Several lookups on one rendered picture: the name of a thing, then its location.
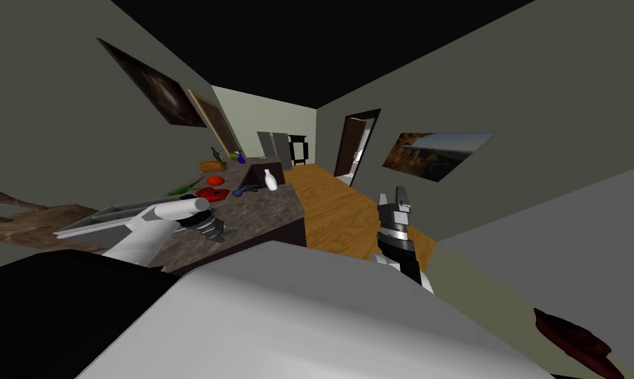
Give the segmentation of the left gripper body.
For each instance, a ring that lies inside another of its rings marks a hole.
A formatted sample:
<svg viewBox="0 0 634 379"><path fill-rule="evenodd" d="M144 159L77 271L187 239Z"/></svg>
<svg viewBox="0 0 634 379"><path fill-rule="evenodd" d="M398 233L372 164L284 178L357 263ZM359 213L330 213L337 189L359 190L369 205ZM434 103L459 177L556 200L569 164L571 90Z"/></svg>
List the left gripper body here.
<svg viewBox="0 0 634 379"><path fill-rule="evenodd" d="M238 233L237 228L226 226L223 220L214 215L210 215L204 221L194 225L193 229L200 232L207 240L216 243L223 243Z"/></svg>

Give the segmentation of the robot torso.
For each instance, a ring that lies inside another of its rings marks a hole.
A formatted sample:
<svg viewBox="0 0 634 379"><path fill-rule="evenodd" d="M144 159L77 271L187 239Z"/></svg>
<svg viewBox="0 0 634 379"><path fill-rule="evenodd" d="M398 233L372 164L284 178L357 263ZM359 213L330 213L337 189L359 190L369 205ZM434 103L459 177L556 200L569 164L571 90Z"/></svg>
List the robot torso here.
<svg viewBox="0 0 634 379"><path fill-rule="evenodd" d="M77 379L553 379L397 269L276 241L183 276Z"/></svg>

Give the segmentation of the grey metal sink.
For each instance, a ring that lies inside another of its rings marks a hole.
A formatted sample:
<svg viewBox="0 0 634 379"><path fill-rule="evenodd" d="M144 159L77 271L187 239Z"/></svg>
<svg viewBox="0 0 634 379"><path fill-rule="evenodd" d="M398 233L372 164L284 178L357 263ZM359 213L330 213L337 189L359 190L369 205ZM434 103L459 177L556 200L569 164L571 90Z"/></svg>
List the grey metal sink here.
<svg viewBox="0 0 634 379"><path fill-rule="evenodd" d="M104 230L111 230L112 232L129 232L130 229L125 227L125 224L150 206L193 198L195 198L194 194L187 193L182 195L159 197L140 202L113 205L60 229L55 232L54 235L58 240L83 242L84 240L89 240L89 238L82 237L82 235L88 233Z"/></svg>

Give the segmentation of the black side table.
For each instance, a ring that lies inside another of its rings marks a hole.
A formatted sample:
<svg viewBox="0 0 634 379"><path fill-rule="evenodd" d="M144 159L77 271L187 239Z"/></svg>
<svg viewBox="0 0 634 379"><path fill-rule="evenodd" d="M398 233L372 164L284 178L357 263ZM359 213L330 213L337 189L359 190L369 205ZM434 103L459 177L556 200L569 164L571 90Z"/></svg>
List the black side table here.
<svg viewBox="0 0 634 379"><path fill-rule="evenodd" d="M308 142L306 136L289 135L289 150L293 166L306 164L308 159Z"/></svg>

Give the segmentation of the red plate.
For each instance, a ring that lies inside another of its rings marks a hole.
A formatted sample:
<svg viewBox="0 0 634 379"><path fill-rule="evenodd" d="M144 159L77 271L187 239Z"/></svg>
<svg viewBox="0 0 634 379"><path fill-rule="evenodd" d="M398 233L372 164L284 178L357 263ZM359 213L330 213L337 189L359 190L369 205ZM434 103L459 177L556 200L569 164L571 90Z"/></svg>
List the red plate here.
<svg viewBox="0 0 634 379"><path fill-rule="evenodd" d="M213 188L213 187L205 187L198 189L195 192L195 196L204 198L210 203L215 203L218 201L223 201L229 195L230 190L225 188Z"/></svg>

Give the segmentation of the grey refrigerator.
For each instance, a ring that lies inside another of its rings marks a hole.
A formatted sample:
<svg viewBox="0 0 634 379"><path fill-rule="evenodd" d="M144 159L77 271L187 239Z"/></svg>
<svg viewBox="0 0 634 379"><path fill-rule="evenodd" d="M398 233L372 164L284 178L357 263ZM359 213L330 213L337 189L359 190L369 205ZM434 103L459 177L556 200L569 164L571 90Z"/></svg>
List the grey refrigerator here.
<svg viewBox="0 0 634 379"><path fill-rule="evenodd" d="M289 136L286 133L257 132L266 157L277 157L284 171L293 169Z"/></svg>

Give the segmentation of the green vegetable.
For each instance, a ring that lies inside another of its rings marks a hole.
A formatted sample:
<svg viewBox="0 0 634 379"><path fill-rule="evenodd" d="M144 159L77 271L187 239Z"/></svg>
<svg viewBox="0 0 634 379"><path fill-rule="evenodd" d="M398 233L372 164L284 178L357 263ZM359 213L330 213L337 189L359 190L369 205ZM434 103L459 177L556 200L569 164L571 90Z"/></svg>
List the green vegetable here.
<svg viewBox="0 0 634 379"><path fill-rule="evenodd" d="M199 178L198 180L196 180L195 182L188 184L186 186L182 186L179 187L175 190L172 190L170 192L168 192L165 196L167 197L172 197L172 196L177 196L177 195L184 195L186 193L188 193L189 191L195 191L195 186L202 180L202 178Z"/></svg>

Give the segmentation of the dark wall picture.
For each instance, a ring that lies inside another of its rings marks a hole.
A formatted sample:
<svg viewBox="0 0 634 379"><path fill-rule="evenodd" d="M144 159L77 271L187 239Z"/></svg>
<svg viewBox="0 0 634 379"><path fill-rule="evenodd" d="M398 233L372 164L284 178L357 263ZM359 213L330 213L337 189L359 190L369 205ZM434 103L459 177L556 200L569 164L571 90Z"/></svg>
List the dark wall picture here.
<svg viewBox="0 0 634 379"><path fill-rule="evenodd" d="M98 42L140 88L168 124L197 128L207 126L177 81L103 39L98 39Z"/></svg>

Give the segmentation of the dark red cushion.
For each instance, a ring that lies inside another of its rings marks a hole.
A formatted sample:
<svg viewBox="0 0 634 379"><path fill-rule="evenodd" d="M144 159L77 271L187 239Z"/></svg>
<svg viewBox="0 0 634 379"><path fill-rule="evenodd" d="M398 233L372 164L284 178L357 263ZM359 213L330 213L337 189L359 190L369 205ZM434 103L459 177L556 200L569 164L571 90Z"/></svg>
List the dark red cushion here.
<svg viewBox="0 0 634 379"><path fill-rule="evenodd" d="M534 308L535 326L552 344L604 379L625 379L608 358L612 349L586 328Z"/></svg>

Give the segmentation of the brown framed wall picture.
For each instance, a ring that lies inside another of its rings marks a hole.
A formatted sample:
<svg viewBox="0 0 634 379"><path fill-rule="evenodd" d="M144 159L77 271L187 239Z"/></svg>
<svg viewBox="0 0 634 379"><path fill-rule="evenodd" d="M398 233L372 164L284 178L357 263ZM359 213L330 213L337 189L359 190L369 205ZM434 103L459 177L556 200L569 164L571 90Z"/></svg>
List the brown framed wall picture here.
<svg viewBox="0 0 634 379"><path fill-rule="evenodd" d="M206 123L212 128L224 151L227 154L242 152L242 148L222 109L192 89L187 89L187 92L206 120Z"/></svg>

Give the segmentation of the brown door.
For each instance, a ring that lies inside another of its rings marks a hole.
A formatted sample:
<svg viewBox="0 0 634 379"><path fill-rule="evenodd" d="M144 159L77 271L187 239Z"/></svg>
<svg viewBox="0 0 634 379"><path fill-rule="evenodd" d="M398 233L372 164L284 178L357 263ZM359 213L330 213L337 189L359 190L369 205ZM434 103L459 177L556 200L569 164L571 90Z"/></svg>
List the brown door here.
<svg viewBox="0 0 634 379"><path fill-rule="evenodd" d="M358 118L346 119L333 173L335 176L344 176L351 171L365 127L365 120Z"/></svg>

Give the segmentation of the landscape wall picture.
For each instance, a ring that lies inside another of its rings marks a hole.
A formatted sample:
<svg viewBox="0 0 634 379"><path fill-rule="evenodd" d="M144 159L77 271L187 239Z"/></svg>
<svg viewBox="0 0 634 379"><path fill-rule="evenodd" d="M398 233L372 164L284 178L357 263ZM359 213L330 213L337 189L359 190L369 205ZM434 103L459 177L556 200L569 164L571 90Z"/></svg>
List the landscape wall picture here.
<svg viewBox="0 0 634 379"><path fill-rule="evenodd" d="M440 182L494 133L401 133L383 167Z"/></svg>

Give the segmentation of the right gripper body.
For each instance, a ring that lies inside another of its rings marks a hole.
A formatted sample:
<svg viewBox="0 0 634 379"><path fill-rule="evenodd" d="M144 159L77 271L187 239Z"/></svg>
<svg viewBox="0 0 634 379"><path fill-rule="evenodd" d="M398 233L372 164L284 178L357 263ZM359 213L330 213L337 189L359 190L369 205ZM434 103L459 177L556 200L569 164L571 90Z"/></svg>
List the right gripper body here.
<svg viewBox="0 0 634 379"><path fill-rule="evenodd" d="M407 233L410 224L411 206L407 201L386 203L377 206L380 227L383 233Z"/></svg>

